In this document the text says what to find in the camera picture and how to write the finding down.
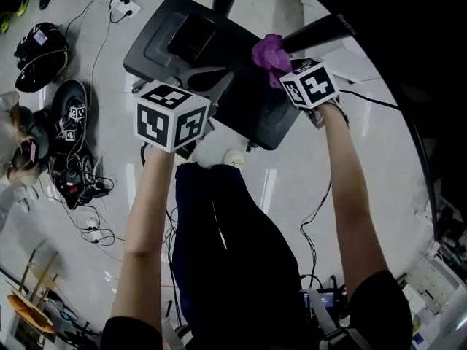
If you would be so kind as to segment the white power strip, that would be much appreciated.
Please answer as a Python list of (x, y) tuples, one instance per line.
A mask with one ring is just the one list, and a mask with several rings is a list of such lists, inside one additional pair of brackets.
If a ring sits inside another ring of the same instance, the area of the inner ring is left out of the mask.
[(101, 242), (101, 239), (104, 237), (104, 234), (101, 228), (98, 226), (97, 222), (93, 219), (86, 221), (86, 236), (95, 244)]
[(110, 10), (112, 12), (119, 12), (122, 15), (122, 19), (130, 19), (138, 15), (142, 11), (142, 8), (132, 0), (112, 0)]

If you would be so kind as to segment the purple cloth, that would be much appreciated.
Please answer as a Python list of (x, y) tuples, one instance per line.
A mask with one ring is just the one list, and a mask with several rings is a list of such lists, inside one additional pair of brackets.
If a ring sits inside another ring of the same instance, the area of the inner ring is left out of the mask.
[(256, 66), (267, 71), (270, 86), (282, 89), (280, 78), (293, 70), (290, 56), (284, 50), (282, 36), (267, 34), (252, 48), (251, 57)]

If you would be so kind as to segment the person's right white shoe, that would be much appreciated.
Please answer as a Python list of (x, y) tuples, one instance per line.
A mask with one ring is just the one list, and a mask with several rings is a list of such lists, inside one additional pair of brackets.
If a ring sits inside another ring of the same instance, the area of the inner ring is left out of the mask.
[(226, 152), (223, 158), (223, 164), (227, 166), (232, 166), (241, 171), (245, 164), (244, 154), (239, 150), (230, 149)]

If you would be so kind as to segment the black open dome case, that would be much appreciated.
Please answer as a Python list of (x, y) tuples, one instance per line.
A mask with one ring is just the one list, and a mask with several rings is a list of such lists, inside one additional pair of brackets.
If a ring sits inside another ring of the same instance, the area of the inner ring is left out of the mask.
[[(87, 107), (86, 118), (71, 119), (69, 117), (70, 107), (80, 104)], [(50, 156), (73, 155), (82, 149), (87, 129), (88, 110), (88, 94), (80, 81), (68, 79), (57, 89), (48, 117)], [(75, 141), (63, 139), (63, 131), (66, 129), (76, 130)]]

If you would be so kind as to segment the person's left forearm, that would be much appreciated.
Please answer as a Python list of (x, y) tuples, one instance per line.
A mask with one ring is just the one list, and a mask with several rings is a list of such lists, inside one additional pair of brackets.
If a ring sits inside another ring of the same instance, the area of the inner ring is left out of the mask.
[(161, 248), (174, 154), (146, 152), (128, 218), (112, 317), (131, 317), (161, 331)]

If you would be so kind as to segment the wooden stool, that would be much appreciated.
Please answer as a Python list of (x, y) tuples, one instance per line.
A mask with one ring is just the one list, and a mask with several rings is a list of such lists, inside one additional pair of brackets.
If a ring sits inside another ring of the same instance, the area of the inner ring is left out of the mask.
[[(9, 283), (11, 293), (7, 295), (7, 300), (13, 311), (34, 329), (45, 335), (53, 335), (53, 321), (44, 313), (43, 306), (47, 294), (56, 287), (55, 280), (58, 275), (55, 274), (54, 277), (51, 277), (50, 269), (53, 267), (58, 253), (53, 253), (46, 266), (41, 267), (34, 262), (36, 251), (37, 249), (33, 250), (26, 264), (18, 288)], [(29, 275), (36, 279), (36, 283), (34, 288), (26, 293), (26, 278)]]

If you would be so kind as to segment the person's legs in dark trousers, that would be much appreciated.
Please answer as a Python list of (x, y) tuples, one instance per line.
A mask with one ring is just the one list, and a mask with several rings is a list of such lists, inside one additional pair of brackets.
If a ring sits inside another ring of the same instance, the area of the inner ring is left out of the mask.
[(172, 268), (200, 350), (297, 349), (303, 317), (298, 263), (255, 204), (241, 171), (178, 166)]

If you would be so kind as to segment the cluttered white shelf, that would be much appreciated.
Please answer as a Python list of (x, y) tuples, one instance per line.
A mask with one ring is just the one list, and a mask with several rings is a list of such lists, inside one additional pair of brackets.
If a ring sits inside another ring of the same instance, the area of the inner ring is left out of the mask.
[(430, 217), (416, 211), (420, 240), (402, 275), (412, 316), (411, 350), (467, 350), (467, 282), (453, 270), (443, 244), (434, 239)]

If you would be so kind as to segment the dark translucent box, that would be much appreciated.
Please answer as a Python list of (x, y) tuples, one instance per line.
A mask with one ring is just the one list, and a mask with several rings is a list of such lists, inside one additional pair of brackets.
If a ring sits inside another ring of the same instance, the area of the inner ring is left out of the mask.
[(196, 62), (217, 30), (217, 24), (195, 13), (189, 14), (167, 46), (167, 50), (187, 63)]

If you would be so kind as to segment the person's right forearm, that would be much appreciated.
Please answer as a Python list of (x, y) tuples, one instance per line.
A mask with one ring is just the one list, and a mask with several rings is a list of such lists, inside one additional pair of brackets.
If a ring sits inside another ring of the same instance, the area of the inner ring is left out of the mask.
[(331, 186), (336, 234), (347, 294), (370, 276), (387, 270), (377, 238), (368, 199), (365, 176), (350, 130), (339, 107), (319, 107), (331, 164)]

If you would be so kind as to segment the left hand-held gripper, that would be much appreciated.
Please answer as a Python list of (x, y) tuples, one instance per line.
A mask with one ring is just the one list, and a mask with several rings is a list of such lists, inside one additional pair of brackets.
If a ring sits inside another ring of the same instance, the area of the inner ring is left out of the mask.
[(197, 143), (214, 130), (210, 118), (233, 79), (234, 73), (225, 67), (202, 67), (165, 82), (135, 82), (134, 135), (165, 152), (190, 157)]

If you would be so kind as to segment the black dome backpack with screen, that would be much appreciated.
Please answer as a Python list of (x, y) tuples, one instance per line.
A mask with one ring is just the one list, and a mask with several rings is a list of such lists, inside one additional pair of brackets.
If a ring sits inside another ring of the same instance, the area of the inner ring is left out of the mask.
[(20, 40), (14, 53), (20, 70), (15, 87), (23, 93), (39, 91), (66, 68), (70, 52), (58, 26), (48, 22), (34, 25)]

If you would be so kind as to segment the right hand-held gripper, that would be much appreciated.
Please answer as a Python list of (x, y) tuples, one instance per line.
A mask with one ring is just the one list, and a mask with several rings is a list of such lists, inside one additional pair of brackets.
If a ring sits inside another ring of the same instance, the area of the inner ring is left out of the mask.
[(324, 126), (323, 116), (318, 109), (322, 104), (336, 106), (349, 125), (348, 117), (339, 103), (339, 88), (326, 62), (308, 59), (279, 81), (291, 104), (303, 111), (316, 129)]

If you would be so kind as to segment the black device with screen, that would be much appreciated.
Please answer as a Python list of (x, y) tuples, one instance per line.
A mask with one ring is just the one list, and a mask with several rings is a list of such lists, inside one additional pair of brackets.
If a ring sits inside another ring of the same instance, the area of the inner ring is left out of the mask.
[(308, 289), (303, 289), (301, 290), (303, 292), (303, 294), (305, 296), (307, 296), (308, 298), (308, 305), (309, 307), (312, 306), (312, 293), (313, 292), (316, 292), (322, 303), (324, 304), (324, 306), (326, 308), (333, 308), (335, 306), (335, 292), (332, 290), (332, 289), (328, 289), (328, 288), (322, 288), (322, 289), (312, 289), (312, 288), (308, 288)]

